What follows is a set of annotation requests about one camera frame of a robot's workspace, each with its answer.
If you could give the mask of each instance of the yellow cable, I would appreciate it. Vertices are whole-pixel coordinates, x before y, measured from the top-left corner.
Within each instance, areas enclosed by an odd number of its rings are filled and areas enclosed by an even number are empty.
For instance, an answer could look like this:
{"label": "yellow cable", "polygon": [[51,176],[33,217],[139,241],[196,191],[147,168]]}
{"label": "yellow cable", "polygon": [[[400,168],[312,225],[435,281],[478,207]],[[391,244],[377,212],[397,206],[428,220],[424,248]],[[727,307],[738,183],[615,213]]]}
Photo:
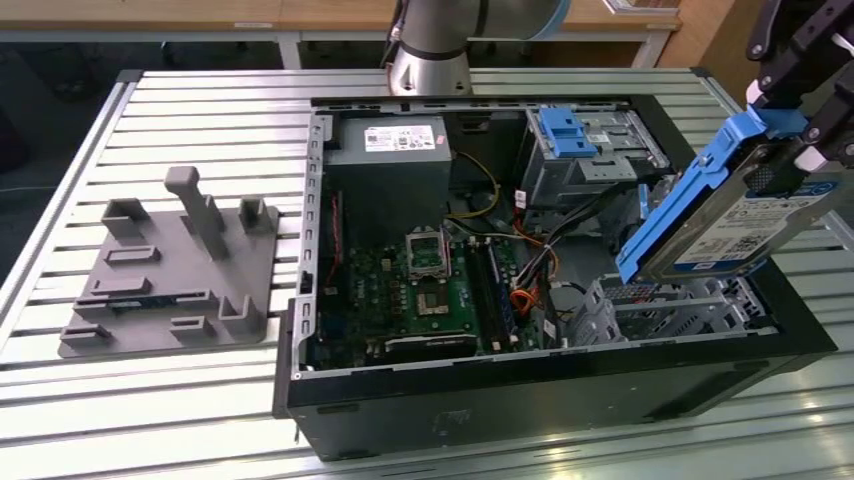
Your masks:
{"label": "yellow cable", "polygon": [[488,213],[495,208],[495,205],[498,205],[498,197],[499,197],[500,185],[498,184],[498,181],[495,180],[495,177],[492,176],[492,172],[490,172],[490,169],[486,168],[483,163],[480,163],[480,161],[475,157],[468,155],[466,152],[459,152],[458,151],[456,154],[462,155],[468,160],[471,160],[471,163],[474,163],[476,165],[476,167],[483,171],[483,173],[486,173],[486,176],[490,177],[490,181],[492,182],[492,202],[490,203],[490,205],[483,210],[478,210],[476,212],[467,212],[467,213],[448,213],[448,215],[447,215],[448,218],[456,218],[456,219],[460,219],[460,218],[475,218],[475,217],[479,217],[480,215]]}

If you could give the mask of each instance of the floor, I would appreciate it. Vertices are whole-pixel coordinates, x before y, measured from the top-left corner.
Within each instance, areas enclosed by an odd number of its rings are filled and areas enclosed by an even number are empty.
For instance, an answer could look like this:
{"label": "floor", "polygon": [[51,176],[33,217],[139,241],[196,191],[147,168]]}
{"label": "floor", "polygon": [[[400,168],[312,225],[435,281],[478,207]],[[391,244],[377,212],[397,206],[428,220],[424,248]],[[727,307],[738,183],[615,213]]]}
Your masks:
{"label": "floor", "polygon": [[[381,49],[381,42],[307,42],[300,44],[303,68],[373,68]],[[474,67],[531,62],[531,52],[511,44],[476,44],[470,57]],[[28,161],[0,173],[0,283],[119,72],[277,68],[272,43],[180,43],[169,44],[165,52],[157,43],[0,44],[0,114],[29,148]],[[3,161],[0,154],[0,172]]]}

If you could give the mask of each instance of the circuit board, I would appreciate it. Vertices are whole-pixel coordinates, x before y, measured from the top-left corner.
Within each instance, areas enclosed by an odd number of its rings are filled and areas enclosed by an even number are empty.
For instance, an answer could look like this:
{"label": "circuit board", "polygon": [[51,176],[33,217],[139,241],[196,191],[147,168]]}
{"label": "circuit board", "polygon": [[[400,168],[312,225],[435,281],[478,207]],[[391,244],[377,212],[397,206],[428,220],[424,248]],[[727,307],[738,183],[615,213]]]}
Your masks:
{"label": "circuit board", "polygon": [[[435,245],[426,246],[435,251]],[[450,242],[446,246],[447,271],[443,278],[412,279],[409,261],[418,267],[430,267],[440,261],[435,253],[412,250],[408,258],[404,243],[375,249],[351,249],[345,262],[343,288],[328,290],[320,307],[320,368],[341,368],[371,364],[371,354],[383,342],[396,338],[466,337],[476,342],[475,355],[520,351],[538,345],[531,325],[512,325],[512,344],[494,348],[484,339],[483,317],[478,315],[476,288],[470,279],[467,257],[472,246]],[[500,240],[491,242],[491,252],[500,276],[500,289],[516,273],[512,245]],[[495,302],[510,309],[508,301]]]}

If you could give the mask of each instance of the table leg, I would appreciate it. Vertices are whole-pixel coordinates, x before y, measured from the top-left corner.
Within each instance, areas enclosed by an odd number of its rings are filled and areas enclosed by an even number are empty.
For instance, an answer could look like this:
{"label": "table leg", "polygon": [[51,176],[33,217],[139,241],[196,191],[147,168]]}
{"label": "table leg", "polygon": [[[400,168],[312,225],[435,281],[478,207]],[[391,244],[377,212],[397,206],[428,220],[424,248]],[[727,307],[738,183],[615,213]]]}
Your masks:
{"label": "table leg", "polygon": [[301,70],[303,64],[299,58],[299,39],[296,36],[276,36],[279,54],[281,55],[281,67],[285,70]]}
{"label": "table leg", "polygon": [[640,44],[640,48],[638,49],[635,60],[634,62],[631,62],[632,68],[655,67],[655,64],[658,63],[658,57],[660,57],[662,55],[668,37],[670,32],[664,30],[656,30],[648,33],[646,40],[643,41],[643,43]]}

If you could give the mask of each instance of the ram slot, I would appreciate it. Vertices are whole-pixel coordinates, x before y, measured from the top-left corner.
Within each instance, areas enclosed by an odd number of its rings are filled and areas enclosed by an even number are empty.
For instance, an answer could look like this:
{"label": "ram slot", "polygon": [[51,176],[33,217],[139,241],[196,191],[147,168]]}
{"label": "ram slot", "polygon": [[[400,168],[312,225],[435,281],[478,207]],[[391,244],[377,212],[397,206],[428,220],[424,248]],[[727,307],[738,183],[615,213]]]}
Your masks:
{"label": "ram slot", "polygon": [[498,257],[495,256],[495,248],[492,247],[492,243],[490,239],[487,239],[487,244],[484,246],[486,254],[490,258],[490,265],[492,267],[492,285],[495,294],[498,297],[498,305],[499,305],[499,314],[502,318],[503,332],[511,343],[518,341],[515,337],[516,333],[516,320],[512,315],[512,305],[510,304],[510,292],[507,291],[507,286],[504,285],[504,279],[502,277],[502,269],[498,265]]}
{"label": "ram slot", "polygon": [[475,314],[480,326],[483,348],[500,353],[510,344],[510,334],[504,328],[500,311],[500,298],[492,279],[492,266],[487,246],[472,243],[466,246],[466,271]]}

